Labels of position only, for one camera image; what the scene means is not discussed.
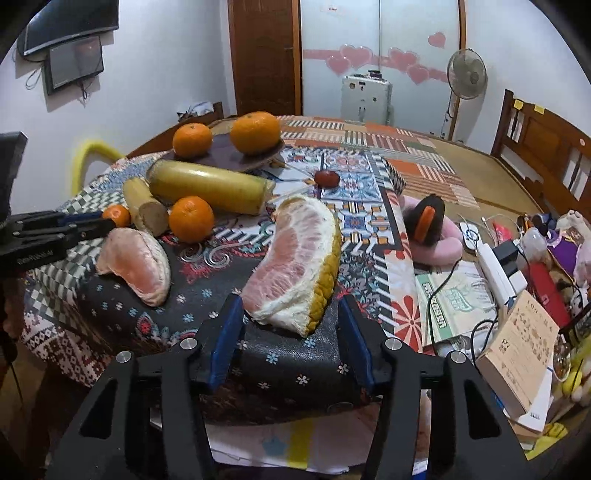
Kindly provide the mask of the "red jujube fruit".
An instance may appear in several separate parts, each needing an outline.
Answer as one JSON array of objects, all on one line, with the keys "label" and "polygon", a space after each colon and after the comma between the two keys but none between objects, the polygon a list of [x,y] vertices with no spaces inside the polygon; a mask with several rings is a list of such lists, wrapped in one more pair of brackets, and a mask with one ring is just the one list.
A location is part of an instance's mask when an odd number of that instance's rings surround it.
[{"label": "red jujube fruit", "polygon": [[314,175],[315,184],[322,189],[335,189],[339,186],[341,177],[331,170],[318,170]]}]

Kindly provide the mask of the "small orange tangerine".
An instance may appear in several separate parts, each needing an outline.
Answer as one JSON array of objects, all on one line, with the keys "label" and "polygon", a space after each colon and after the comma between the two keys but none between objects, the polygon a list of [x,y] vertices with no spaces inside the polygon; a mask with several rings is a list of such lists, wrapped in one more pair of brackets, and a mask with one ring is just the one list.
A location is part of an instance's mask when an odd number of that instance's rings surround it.
[{"label": "small orange tangerine", "polygon": [[126,228],[132,223],[129,210],[121,204],[107,207],[102,213],[102,218],[112,220],[117,228]]}]

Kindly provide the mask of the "clutter on footboard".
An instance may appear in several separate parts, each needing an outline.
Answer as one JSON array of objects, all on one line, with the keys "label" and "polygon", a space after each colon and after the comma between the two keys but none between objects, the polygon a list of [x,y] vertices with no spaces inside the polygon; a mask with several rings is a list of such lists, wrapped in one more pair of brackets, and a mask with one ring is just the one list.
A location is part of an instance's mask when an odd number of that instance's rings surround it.
[{"label": "clutter on footboard", "polygon": [[214,112],[213,104],[210,101],[200,101],[189,105],[183,111],[177,113],[178,121],[182,122],[193,117],[200,117]]}]

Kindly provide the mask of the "dark purple plate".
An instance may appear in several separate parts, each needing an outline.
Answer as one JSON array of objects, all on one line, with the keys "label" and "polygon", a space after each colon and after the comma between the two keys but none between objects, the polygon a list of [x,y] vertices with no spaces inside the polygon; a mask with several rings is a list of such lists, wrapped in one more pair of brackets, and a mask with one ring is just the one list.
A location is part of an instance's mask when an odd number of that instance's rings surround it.
[{"label": "dark purple plate", "polygon": [[173,150],[169,150],[164,153],[163,159],[206,165],[245,173],[256,170],[257,168],[262,168],[264,165],[269,165],[271,161],[280,157],[280,152],[283,151],[283,147],[284,142],[283,140],[280,140],[273,146],[273,148],[270,148],[270,150],[249,156],[240,153],[235,148],[231,143],[228,134],[221,134],[213,137],[211,149],[201,157],[182,159],[177,156]]}]

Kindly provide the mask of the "frosted sliding glass door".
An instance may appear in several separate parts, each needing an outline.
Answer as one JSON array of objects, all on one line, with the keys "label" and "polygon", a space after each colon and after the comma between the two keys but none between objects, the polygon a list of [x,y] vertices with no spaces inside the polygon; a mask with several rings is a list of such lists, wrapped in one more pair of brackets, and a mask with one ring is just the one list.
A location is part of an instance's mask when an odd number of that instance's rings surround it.
[{"label": "frosted sliding glass door", "polygon": [[447,67],[464,43],[463,1],[302,1],[303,111],[342,115],[342,80],[382,73],[394,126],[440,136],[454,110]]}]

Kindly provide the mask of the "wall mounted television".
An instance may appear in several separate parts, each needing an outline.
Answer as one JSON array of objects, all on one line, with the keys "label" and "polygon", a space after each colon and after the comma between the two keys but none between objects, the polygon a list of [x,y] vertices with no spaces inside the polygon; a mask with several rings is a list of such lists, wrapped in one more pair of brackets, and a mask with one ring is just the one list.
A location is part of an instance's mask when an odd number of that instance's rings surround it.
[{"label": "wall mounted television", "polygon": [[118,0],[52,0],[21,32],[17,51],[27,57],[64,41],[118,28]]}]

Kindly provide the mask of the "yellow foam tube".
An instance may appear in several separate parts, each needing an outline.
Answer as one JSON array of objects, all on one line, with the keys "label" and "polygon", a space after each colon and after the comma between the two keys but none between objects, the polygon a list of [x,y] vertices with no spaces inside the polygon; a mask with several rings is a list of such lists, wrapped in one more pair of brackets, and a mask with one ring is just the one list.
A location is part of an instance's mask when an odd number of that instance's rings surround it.
[{"label": "yellow foam tube", "polygon": [[108,165],[114,164],[124,155],[107,143],[91,139],[85,140],[76,150],[71,164],[70,195],[75,196],[85,184],[88,167],[94,161],[100,160]]}]

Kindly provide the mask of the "green white paper packet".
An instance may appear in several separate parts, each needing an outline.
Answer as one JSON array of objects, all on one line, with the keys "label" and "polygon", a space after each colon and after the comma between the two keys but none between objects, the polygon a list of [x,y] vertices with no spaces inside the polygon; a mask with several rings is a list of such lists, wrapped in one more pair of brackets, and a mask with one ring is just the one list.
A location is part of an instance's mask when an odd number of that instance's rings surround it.
[{"label": "green white paper packet", "polygon": [[435,269],[415,277],[422,321],[423,346],[469,334],[482,320],[494,320],[497,304],[488,281],[476,263],[461,261],[445,282],[450,269]]}]

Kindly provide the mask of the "white metal appliance box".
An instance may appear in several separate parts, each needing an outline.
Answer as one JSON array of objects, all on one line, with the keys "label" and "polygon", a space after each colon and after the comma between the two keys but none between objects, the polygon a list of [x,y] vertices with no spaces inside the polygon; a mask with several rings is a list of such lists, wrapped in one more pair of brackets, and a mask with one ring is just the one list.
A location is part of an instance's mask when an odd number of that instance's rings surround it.
[{"label": "white metal appliance box", "polygon": [[346,75],[342,78],[342,119],[392,125],[393,85],[380,70],[369,70],[366,74]]}]

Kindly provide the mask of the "peeled pink pomelo segment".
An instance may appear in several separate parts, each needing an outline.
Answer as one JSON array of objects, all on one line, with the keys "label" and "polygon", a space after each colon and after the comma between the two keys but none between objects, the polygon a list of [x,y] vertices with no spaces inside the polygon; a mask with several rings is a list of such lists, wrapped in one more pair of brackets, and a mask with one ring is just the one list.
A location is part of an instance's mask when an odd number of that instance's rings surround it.
[{"label": "peeled pink pomelo segment", "polygon": [[113,274],[124,280],[147,306],[160,306],[171,285],[168,257],[150,234],[118,227],[109,232],[97,257],[98,275]]}]

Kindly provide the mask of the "small wall monitor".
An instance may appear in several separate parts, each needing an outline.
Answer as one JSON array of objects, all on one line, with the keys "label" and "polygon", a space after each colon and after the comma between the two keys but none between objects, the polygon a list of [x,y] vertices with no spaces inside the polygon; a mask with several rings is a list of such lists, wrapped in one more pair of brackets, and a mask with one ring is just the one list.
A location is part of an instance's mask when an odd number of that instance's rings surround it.
[{"label": "small wall monitor", "polygon": [[43,63],[43,79],[48,96],[71,85],[93,78],[104,70],[99,36],[87,36],[51,47]]}]

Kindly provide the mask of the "pink plush toy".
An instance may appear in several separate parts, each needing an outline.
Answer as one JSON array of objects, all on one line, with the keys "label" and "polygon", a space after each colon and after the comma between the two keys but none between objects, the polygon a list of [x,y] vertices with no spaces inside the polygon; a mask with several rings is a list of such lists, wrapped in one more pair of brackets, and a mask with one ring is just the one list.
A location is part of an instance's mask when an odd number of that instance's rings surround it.
[{"label": "pink plush toy", "polygon": [[[415,206],[419,199],[403,195],[400,202],[404,219],[404,212],[410,206]],[[441,238],[434,246],[422,246],[410,240],[408,234],[407,237],[415,263],[430,267],[446,267],[452,266],[463,256],[463,235],[459,227],[446,216],[446,205]]]}]

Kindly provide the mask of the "short yellow sugarcane piece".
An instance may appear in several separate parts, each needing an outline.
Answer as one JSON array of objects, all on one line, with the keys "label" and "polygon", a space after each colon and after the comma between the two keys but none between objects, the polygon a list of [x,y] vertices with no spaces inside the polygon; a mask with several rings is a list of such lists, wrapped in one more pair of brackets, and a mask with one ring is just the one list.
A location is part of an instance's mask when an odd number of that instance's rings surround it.
[{"label": "short yellow sugarcane piece", "polygon": [[153,237],[168,230],[168,210],[152,196],[145,180],[138,177],[127,179],[122,192],[132,223],[138,230]]}]

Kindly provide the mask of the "long yellow sugarcane piece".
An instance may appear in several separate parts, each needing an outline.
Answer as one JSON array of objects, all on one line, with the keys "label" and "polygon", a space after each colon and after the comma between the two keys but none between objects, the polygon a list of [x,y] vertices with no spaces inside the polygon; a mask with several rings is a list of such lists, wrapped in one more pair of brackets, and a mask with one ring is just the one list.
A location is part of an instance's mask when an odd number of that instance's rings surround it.
[{"label": "long yellow sugarcane piece", "polygon": [[213,210],[256,216],[276,184],[245,173],[173,160],[157,160],[145,175],[151,194],[167,203],[198,196]]}]

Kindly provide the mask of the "white power strip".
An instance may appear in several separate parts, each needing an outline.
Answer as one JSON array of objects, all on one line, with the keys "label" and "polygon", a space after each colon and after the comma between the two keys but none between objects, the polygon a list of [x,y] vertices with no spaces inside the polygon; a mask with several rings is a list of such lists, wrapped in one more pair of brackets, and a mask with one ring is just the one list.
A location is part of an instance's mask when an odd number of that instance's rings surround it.
[{"label": "white power strip", "polygon": [[479,241],[476,253],[480,267],[498,305],[506,305],[516,296],[516,293],[493,249],[489,244]]}]

